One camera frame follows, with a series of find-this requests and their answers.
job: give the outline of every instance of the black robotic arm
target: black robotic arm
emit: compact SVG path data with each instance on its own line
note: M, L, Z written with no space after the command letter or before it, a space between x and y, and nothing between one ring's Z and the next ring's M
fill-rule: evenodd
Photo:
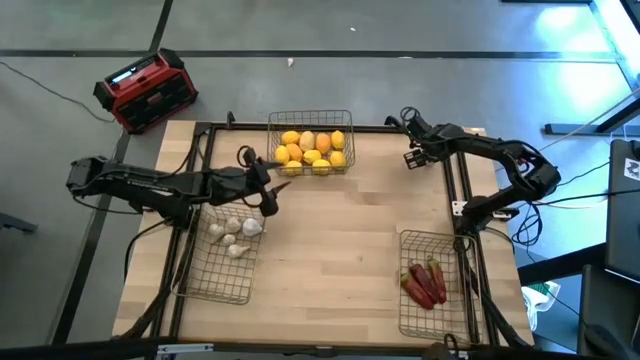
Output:
M121 164L96 156L71 163L67 188L73 197L107 194L129 202L137 212L144 207L156 210L175 226L187 227L192 205L209 203L223 205L260 194L258 205L262 215L271 216L278 211L277 194L289 183L270 191L265 189L271 181L268 170L280 166L257 157L253 148L244 146L241 167L225 167L197 172L166 173L152 169Z
M504 167L511 186L490 196L471 198L462 209L465 229L484 229L494 211L518 201L540 200L553 193L561 180L557 168L525 142L469 134L453 124L432 126L410 107L403 109L401 118L389 116L385 125L409 136L409 147L415 149L404 155L409 169L448 159L458 151L498 161Z

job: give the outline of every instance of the wooden table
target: wooden table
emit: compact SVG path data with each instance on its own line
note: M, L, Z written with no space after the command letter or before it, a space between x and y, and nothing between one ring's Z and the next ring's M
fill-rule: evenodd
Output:
M156 169L179 166L194 126L168 123ZM357 160L346 175L296 177L280 193L280 211L267 220L249 303L187 299L180 340L363 348L429 343L398 330L398 234L452 233L442 166L409 171L403 135L354 136ZM212 166L235 166L244 144L265 156L266 139L264 131L218 131ZM474 194L497 191L491 161L467 156L467 163ZM272 184L285 180L291 179L273 174ZM158 220L146 213L140 228ZM506 230L502 223L491 226ZM156 295L170 233L164 228L138 240L114 334L129 329ZM490 233L481 237L492 297L519 335L533 343L511 244ZM167 302L161 334L168 333L174 300L172 295Z

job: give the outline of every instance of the red pepper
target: red pepper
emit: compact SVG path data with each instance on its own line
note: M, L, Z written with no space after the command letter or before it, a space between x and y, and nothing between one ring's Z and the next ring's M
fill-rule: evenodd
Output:
M424 267L422 267L422 265L420 264L413 264L409 268L409 271L411 272L411 275L413 275L413 278L416 279L418 284L420 284L420 287L422 287L424 292L429 295L431 301L433 303L438 303L438 290L436 289L433 281L431 281L431 279L429 278L429 275L427 275Z
M418 305L427 310L433 309L433 302L429 299L429 295L422 290L420 284L418 284L410 273L402 274L402 277L400 277L400 285Z
M444 275L442 274L440 263L438 260L430 256L427 259L427 265L429 266L429 272L431 273L431 276L436 283L436 288L438 289L438 302L440 304L444 304L444 302L447 301L447 286L444 283Z

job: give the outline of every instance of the concrete floor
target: concrete floor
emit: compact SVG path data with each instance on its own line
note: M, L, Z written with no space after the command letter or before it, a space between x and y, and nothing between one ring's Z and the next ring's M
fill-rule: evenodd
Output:
M0 48L144 50L163 2L3 3L0 31L9 35L0 40ZM183 50L611 50L587 6L504 5L498 0L175 1L162 46ZM133 59L0 60L108 117L91 96L93 82ZM492 136L522 139L534 146L553 140L540 133L543 124L584 123L629 93L618 66L606 61L305 58L296 59L291 68L286 59L269 58L189 58L185 62L200 98L177 116L180 119L222 120L227 111L233 111L239 121L265 121L268 113L277 110L346 108L356 123L381 124L386 115L413 105L432 123L485 127ZM64 188L69 163L95 154L110 156L120 129L91 119L75 105L4 68L0 68L0 94L0 164L5 174L11 174L0 177L5 189L0 192L0 211L40 225L38 233L29 237L0 232L4 289L0 347L43 344L57 318L91 215L73 203ZM133 137L125 161L152 167L163 132L160 126ZM606 161L608 143L607 138L572 138L545 154L568 179ZM588 180L559 189L553 197L603 190L607 174L606 169L599 170ZM499 175L505 184L503 174ZM126 205L115 201L112 208L126 209ZM545 231L532 252L550 257L603 241L605 209L542 209ZM108 215L70 341L111 335L122 291L124 250L139 221L138 216ZM516 219L510 229L517 225ZM525 257L518 251L519 262L528 261ZM572 284L563 284L560 299L577 309L577 288L567 291ZM551 328L556 338L576 328L575 315L559 304L547 315L539 329ZM570 336L545 336L575 347Z

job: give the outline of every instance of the wire basket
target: wire basket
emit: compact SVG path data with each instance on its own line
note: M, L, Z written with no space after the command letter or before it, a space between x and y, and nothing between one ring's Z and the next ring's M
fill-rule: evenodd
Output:
M414 230L400 233L399 274L407 273L413 263L421 264L427 269L427 259L433 257L440 262L447 288L447 301L436 304L432 310L426 310L400 287L399 328L403 335L442 341L444 335L450 333L462 344L473 344L475 341L471 341L467 322L467 303L470 303L479 343L483 341L484 318L480 298L461 279L458 253L454 248L456 242L463 244L466 249L464 255L469 267L465 270L473 270L478 274L476 244L473 239ZM479 280L475 281L478 281L477 288L481 289ZM470 299L465 299L467 290Z
M264 229L265 219L257 209L233 203L215 207L203 204L197 229L193 229L195 244L186 290L176 295L236 305L249 302L262 233L248 237L241 229L234 234L237 245L250 248L240 258L232 259L227 255L228 247L221 240L214 241L209 232L212 224L224 226L234 216L243 223L253 218Z
M289 130L298 132L311 131L315 136L319 133L330 135L336 130L344 134L345 157L344 166L327 166L313 168L302 161L303 166L295 175L330 175L345 174L347 170L356 162L356 150L353 141L353 122L351 112L347 110L305 110L305 111L280 111L269 114L267 132L267 155L270 160L275 159L275 152L282 144L282 134ZM330 151L322 158L329 160ZM291 175L290 169L280 167L276 169L278 175Z

